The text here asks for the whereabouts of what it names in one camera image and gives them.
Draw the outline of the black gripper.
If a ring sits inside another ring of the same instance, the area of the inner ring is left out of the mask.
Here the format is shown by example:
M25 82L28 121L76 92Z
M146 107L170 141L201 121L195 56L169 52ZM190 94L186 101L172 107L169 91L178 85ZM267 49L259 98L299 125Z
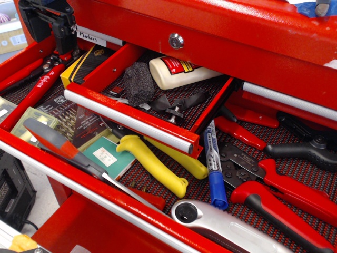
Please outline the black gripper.
M18 8L34 41L53 34L60 55L77 48L74 10L67 1L19 1Z

